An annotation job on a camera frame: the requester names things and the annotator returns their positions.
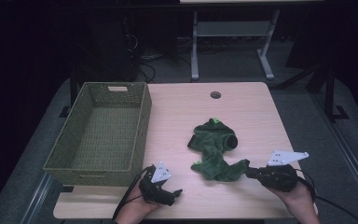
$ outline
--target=green towel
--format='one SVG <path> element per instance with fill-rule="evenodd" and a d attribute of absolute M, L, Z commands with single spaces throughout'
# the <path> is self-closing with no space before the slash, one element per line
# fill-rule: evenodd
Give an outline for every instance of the green towel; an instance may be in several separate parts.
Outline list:
<path fill-rule="evenodd" d="M 248 169 L 249 161 L 241 160 L 228 165 L 223 153 L 234 149 L 238 139 L 228 126 L 218 119 L 209 119 L 194 129 L 188 147 L 202 152 L 202 161 L 195 162 L 191 169 L 200 172 L 207 180 L 231 182 L 238 180 Z"/>

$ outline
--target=gray carpet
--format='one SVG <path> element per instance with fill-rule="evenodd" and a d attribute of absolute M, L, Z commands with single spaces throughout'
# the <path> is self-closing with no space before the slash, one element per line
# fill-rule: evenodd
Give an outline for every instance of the gray carpet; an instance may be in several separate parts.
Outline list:
<path fill-rule="evenodd" d="M 223 51 L 200 54 L 200 82 L 263 81 L 276 85 L 300 70 L 284 67 L 291 43 L 273 42 L 268 52 L 276 78 L 266 81 L 260 62 L 255 55 L 259 42 L 240 43 L 224 47 Z M 189 52 L 180 54 L 189 62 Z M 149 63 L 156 70 L 156 83 L 189 82 L 190 67 L 182 59 L 161 59 Z M 283 125 L 296 151 L 307 151 L 310 157 L 300 162 L 302 169 L 315 181 L 318 195 L 331 200 L 358 216 L 358 185 L 343 159 L 339 144 L 330 131 L 315 98 L 323 93 L 310 95 L 305 91 L 308 79 L 300 80 L 285 91 L 272 91 Z M 69 81 L 62 84 L 40 122 L 21 160 L 0 195 L 0 223 L 21 223 L 34 191 L 43 177 L 42 167 L 64 123 L 59 118 L 62 109 L 70 104 Z M 335 104 L 342 105 L 350 119 L 338 120 L 337 126 L 353 149 L 358 160 L 358 107 L 348 89 L 336 85 Z M 35 209 L 35 219 L 24 223 L 63 223 L 52 215 L 62 184 L 52 180 L 43 205 Z M 322 223 L 356 223 L 335 207 L 317 200 Z M 108 223 L 109 220 L 65 220 L 64 223 Z M 292 218 L 265 220 L 268 224 L 296 223 Z"/>

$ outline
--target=table leg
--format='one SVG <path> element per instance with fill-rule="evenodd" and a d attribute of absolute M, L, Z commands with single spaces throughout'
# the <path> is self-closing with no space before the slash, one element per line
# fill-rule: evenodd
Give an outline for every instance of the table leg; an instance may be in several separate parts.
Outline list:
<path fill-rule="evenodd" d="M 191 52 L 191 79 L 198 80 L 199 78 L 199 59 L 197 58 L 197 11 L 195 11 L 193 21 L 193 51 Z"/>
<path fill-rule="evenodd" d="M 269 23 L 267 35 L 266 35 L 266 43 L 262 49 L 257 50 L 258 58 L 260 59 L 261 65 L 263 66 L 264 73 L 268 80 L 274 79 L 274 75 L 272 74 L 271 67 L 269 66 L 269 61 L 267 60 L 267 50 L 269 49 L 269 43 L 271 42 L 272 35 L 274 34 L 276 22 L 279 16 L 280 10 L 277 9 L 274 11 L 272 15 L 272 19 Z"/>

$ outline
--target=black cable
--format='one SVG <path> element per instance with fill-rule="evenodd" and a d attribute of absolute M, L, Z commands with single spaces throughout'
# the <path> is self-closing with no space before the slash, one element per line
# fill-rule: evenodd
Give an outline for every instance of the black cable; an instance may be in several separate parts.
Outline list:
<path fill-rule="evenodd" d="M 296 170 L 296 171 L 299 171 L 299 172 L 301 172 L 301 173 L 303 173 L 304 175 L 306 175 L 306 176 L 310 179 L 310 183 L 311 183 L 312 187 L 313 187 L 314 189 L 316 189 L 315 182 L 313 182 L 313 179 L 312 179 L 312 177 L 311 177 L 309 174 L 307 174 L 307 173 L 305 173 L 304 171 L 299 170 L 299 169 L 295 169 L 295 170 Z"/>
<path fill-rule="evenodd" d="M 156 57 L 153 57 L 153 58 L 150 58 L 150 59 L 142 59 L 142 63 L 152 63 L 153 61 L 160 60 L 160 59 L 163 59 L 163 58 L 167 58 L 167 57 L 161 54 L 159 56 L 156 56 Z"/>
<path fill-rule="evenodd" d="M 180 56 L 176 56 L 176 58 L 179 59 L 180 61 L 186 63 L 186 64 L 191 68 L 190 62 L 186 61 L 186 59 L 184 59 L 184 58 L 182 58 L 182 57 L 180 57 Z"/>
<path fill-rule="evenodd" d="M 312 177 L 311 177 L 309 174 L 307 174 L 306 172 L 304 172 L 304 171 L 302 171 L 302 170 L 299 170 L 299 169 L 295 169 L 295 170 L 296 170 L 296 171 L 299 171 L 299 172 L 301 172 L 301 173 L 303 173 L 304 175 L 306 175 L 306 176 L 310 179 L 310 182 L 312 183 L 311 186 L 312 186 L 314 189 L 316 189 L 315 183 L 313 182 L 313 179 L 312 179 Z M 333 203 L 333 202 L 331 202 L 331 201 L 329 201 L 329 200 L 327 200 L 327 199 L 325 199 L 325 198 L 322 198 L 322 197 L 320 197 L 320 196 L 317 196 L 317 195 L 315 195 L 315 199 L 319 199 L 319 200 L 321 200 L 321 201 L 324 201 L 324 202 L 326 202 L 326 203 L 329 203 L 329 204 L 335 206 L 336 208 L 342 210 L 343 212 L 347 213 L 349 216 L 353 217 L 356 221 L 358 221 L 358 217 L 357 217 L 356 215 L 354 215 L 352 212 L 350 212 L 350 211 L 348 211 L 347 209 L 345 209 L 344 207 L 342 207 L 342 206 L 340 206 L 340 205 L 338 205 L 338 204 L 336 204 L 336 203 Z"/>
<path fill-rule="evenodd" d="M 353 217 L 354 219 L 356 219 L 356 221 L 358 222 L 358 217 L 357 217 L 356 215 L 354 215 L 352 212 L 350 212 L 350 211 L 348 211 L 347 209 L 345 209 L 344 207 L 342 207 L 342 206 L 340 206 L 340 205 L 338 205 L 338 204 L 336 204 L 336 203 L 333 203 L 333 202 L 331 202 L 331 201 L 328 201 L 327 199 L 322 198 L 322 197 L 320 197 L 320 196 L 316 196 L 316 198 L 319 199 L 319 200 L 324 201 L 325 203 L 330 203 L 331 205 L 335 206 L 336 208 L 341 209 L 342 211 L 344 211 L 345 213 L 347 213 L 348 215 L 350 215 L 351 217 Z"/>
<path fill-rule="evenodd" d="M 115 220 L 118 212 L 120 209 L 126 204 L 127 198 L 129 197 L 130 193 L 132 192 L 133 188 L 135 187 L 136 183 L 138 183 L 139 179 L 141 178 L 142 174 L 148 169 L 148 167 L 144 168 L 141 173 L 139 173 L 131 182 L 129 188 L 127 189 L 126 193 L 124 194 L 123 198 L 121 198 L 120 203 L 118 203 L 115 213 L 113 214 L 112 219 Z"/>
<path fill-rule="evenodd" d="M 135 198 L 133 198 L 133 199 L 130 199 L 130 200 L 126 201 L 124 204 L 130 203 L 130 202 L 132 202 L 133 200 L 138 199 L 138 198 L 140 198 L 140 197 L 142 197 L 142 196 L 143 196 L 143 195 L 141 194 L 141 195 L 139 195 L 139 196 L 137 196 L 137 197 L 135 197 Z"/>
<path fill-rule="evenodd" d="M 141 75 L 144 77 L 145 82 L 146 82 L 146 83 L 154 82 L 154 78 L 156 77 L 156 70 L 154 69 L 154 67 L 151 66 L 151 65 L 149 65 L 149 64 L 146 64 L 146 63 L 140 63 L 139 65 L 140 65 L 140 66 L 139 66 L 139 68 L 138 68 L 138 71 L 139 71 L 139 72 L 141 73 Z M 146 67 L 149 67 L 149 68 L 153 71 L 152 77 L 148 77 L 148 76 L 147 76 L 147 74 L 144 72 L 144 70 L 142 70 L 141 65 L 146 66 Z"/>

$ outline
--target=basket handle cutout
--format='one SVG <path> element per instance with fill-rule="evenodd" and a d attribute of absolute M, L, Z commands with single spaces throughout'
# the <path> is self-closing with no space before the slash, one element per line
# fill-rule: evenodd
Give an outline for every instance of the basket handle cutout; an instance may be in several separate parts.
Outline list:
<path fill-rule="evenodd" d="M 105 175 L 80 175 L 80 178 L 105 178 Z"/>
<path fill-rule="evenodd" d="M 110 91 L 128 91 L 127 87 L 110 86 L 110 87 L 107 87 L 107 89 L 109 89 Z"/>

